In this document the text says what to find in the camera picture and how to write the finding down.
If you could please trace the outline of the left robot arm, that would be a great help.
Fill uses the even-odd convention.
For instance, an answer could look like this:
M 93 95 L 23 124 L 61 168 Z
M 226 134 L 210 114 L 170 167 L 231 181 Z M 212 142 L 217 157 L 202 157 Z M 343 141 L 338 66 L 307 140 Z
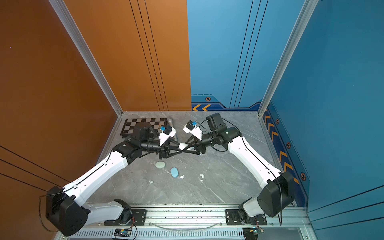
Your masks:
M 109 203 L 87 204 L 88 198 L 107 180 L 130 165 L 135 159 L 150 153 L 168 158 L 181 153 L 187 144 L 176 142 L 176 130 L 162 127 L 157 134 L 152 125 L 137 123 L 133 133 L 112 148 L 107 157 L 77 180 L 62 188 L 53 187 L 46 194 L 46 218 L 68 237 L 82 227 L 103 221 L 117 225 L 133 222 L 131 207 L 121 199 Z

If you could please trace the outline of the white charging case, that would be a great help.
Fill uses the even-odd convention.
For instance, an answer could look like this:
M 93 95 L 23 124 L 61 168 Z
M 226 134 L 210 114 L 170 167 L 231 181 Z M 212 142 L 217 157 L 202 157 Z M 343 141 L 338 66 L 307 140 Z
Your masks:
M 179 149 L 180 150 L 184 150 L 187 146 L 188 146 L 188 144 L 186 144 L 186 143 L 180 143 L 179 144 Z

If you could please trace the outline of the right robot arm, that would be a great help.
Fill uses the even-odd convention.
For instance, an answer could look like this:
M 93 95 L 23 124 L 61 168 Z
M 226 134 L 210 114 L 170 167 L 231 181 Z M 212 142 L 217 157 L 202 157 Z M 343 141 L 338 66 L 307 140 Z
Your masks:
M 191 134 L 190 139 L 179 147 L 183 152 L 204 154 L 206 147 L 223 146 L 237 157 L 252 173 L 261 187 L 256 198 L 250 198 L 239 205 L 238 214 L 244 225 L 256 221 L 259 215 L 282 220 L 282 210 L 292 204 L 296 198 L 296 182 L 289 172 L 282 172 L 266 161 L 246 140 L 240 129 L 234 124 L 227 125 L 219 113 L 206 117 L 210 132 L 204 134 L 197 122 L 189 121 L 184 125 L 184 132 Z

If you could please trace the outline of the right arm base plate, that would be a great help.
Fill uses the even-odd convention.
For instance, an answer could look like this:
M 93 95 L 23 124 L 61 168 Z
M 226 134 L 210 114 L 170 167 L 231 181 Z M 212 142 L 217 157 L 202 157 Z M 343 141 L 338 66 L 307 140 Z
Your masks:
M 251 217 L 250 219 L 242 219 L 239 214 L 239 209 L 226 209 L 226 224 L 228 226 L 237 226 L 237 225 L 248 225 L 248 226 L 266 226 L 267 219 L 264 214 L 256 215 L 255 217 Z

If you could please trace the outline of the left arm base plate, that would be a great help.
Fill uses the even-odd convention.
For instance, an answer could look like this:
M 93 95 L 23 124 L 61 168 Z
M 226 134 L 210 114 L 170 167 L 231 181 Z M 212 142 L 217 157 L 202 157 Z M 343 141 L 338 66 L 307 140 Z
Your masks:
M 123 213 L 117 220 L 104 221 L 104 226 L 144 226 L 147 216 L 147 210 L 131 209 L 123 210 Z

